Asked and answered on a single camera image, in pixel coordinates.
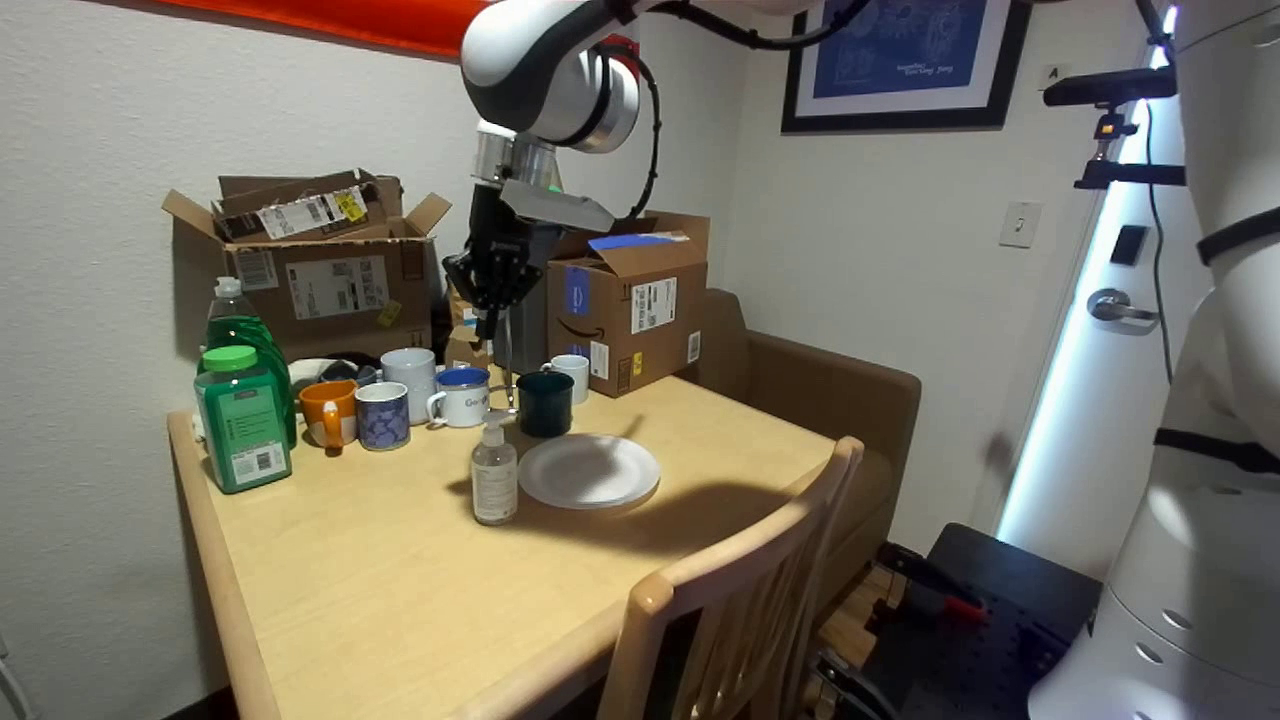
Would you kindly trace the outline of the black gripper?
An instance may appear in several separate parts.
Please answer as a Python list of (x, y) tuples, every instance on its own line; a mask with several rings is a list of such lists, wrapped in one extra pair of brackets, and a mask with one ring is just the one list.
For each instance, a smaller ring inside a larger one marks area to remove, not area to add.
[(449, 283), (481, 312), (478, 342), (498, 344), (504, 310), (522, 304), (544, 269), (531, 262), (531, 225), (490, 183), (472, 188), (469, 241), (445, 262)]

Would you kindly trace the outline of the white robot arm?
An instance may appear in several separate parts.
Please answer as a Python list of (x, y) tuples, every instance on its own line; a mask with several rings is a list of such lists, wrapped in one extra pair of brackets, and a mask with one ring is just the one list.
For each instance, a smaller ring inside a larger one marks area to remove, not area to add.
[[(1097, 626), (1031, 690), (1050, 720), (1271, 720), (1280, 695), (1280, 0), (1173, 5), (1155, 82), (1179, 107), (1179, 183), (1214, 288), (1173, 367), (1145, 502), (1108, 523), (1120, 555)], [(731, 238), (781, 319), (869, 319), (895, 360), (947, 338), (943, 379), (989, 388), (1019, 367), (997, 327), (1029, 301), (967, 253), (1057, 159), (1057, 145), (993, 122), (793, 107), (739, 159)]]

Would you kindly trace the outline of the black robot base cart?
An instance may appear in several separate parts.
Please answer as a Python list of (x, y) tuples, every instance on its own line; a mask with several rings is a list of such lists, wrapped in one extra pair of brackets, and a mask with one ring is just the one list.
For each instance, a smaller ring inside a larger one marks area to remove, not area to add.
[(1029, 720), (1101, 586), (947, 523), (930, 555), (879, 543), (852, 626), (816, 657), (816, 720)]

